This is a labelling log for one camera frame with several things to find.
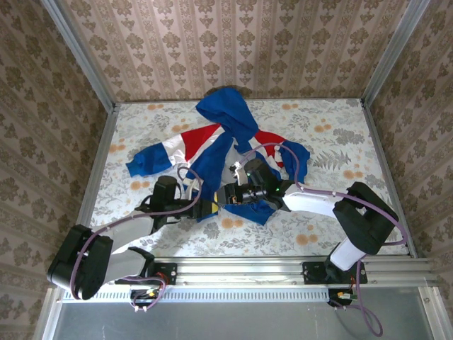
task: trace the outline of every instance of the wall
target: wall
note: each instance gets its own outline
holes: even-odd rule
[[[361,97],[407,1],[65,0],[115,101]]]
[[[431,1],[372,104],[418,251],[453,319],[453,1]]]
[[[0,1],[0,339],[30,339],[105,111],[39,1]]]

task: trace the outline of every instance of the mattress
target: mattress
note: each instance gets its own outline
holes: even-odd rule
[[[91,226],[126,216],[149,195],[158,176],[130,177],[126,163],[149,145],[210,122],[196,101],[123,103],[96,197]],[[304,145],[311,152],[305,184],[345,191],[363,181],[391,205],[386,181],[358,99],[248,100],[261,130]],[[155,256],[328,255],[345,233],[338,221],[310,212],[277,211],[262,226],[225,210],[197,223],[183,219],[131,243]],[[389,241],[401,238],[395,228]],[[407,254],[384,246],[380,254]]]

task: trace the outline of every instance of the red stripe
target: red stripe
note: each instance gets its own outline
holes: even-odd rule
[[[286,139],[276,135],[275,133],[267,132],[267,131],[258,131],[255,135],[256,140],[260,144],[264,143],[283,143]],[[267,147],[264,147],[266,149],[266,152],[268,153],[268,156],[272,156],[275,158],[275,149],[274,145],[269,145]]]
[[[185,145],[186,161],[195,156],[198,149],[214,134],[219,126],[220,124],[213,124],[181,133]]]

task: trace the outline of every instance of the white stripe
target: white stripe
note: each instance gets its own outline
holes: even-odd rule
[[[185,163],[185,144],[181,135],[162,142],[171,165]]]
[[[250,146],[252,147],[252,149],[255,149],[257,146],[261,145],[261,143],[259,141],[256,140],[255,137],[253,137],[251,140],[248,141],[250,143]],[[264,156],[264,159],[266,160],[266,162],[269,164],[269,166],[274,169],[274,170],[277,170],[280,172],[280,170],[282,168],[280,168],[278,165],[277,165],[277,162],[275,162],[275,159],[274,157],[272,156],[268,156],[268,152],[266,151],[266,148],[265,147],[260,147],[258,150],[256,150],[257,152],[259,152],[260,154],[262,154]]]
[[[204,142],[202,144],[202,146],[198,149],[198,151],[193,155],[193,157],[191,159],[189,159],[188,161],[188,164],[189,166],[191,166],[196,160],[197,158],[208,148],[210,147],[214,142],[215,140],[222,134],[224,133],[225,130],[223,129],[222,126],[219,126],[219,128],[217,128],[217,130],[214,131],[214,133],[211,135],[211,137],[209,137],[206,142]]]

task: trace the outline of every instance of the cloth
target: cloth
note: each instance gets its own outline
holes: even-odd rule
[[[201,198],[213,200],[220,186],[234,181],[229,167],[235,161],[259,145],[275,142],[289,147],[297,155],[300,161],[298,180],[303,183],[310,153],[299,143],[259,130],[238,91],[232,88],[218,90],[202,99],[196,108],[203,117],[216,124],[183,132],[138,152],[126,164],[130,176],[153,175],[176,164],[188,164],[203,180]],[[289,178],[294,179],[295,161],[287,150],[265,146],[257,150],[256,156],[265,161],[278,178],[280,169],[285,168]],[[194,180],[191,173],[187,173],[186,178]],[[261,225],[274,213],[264,202],[232,205],[226,209]]]

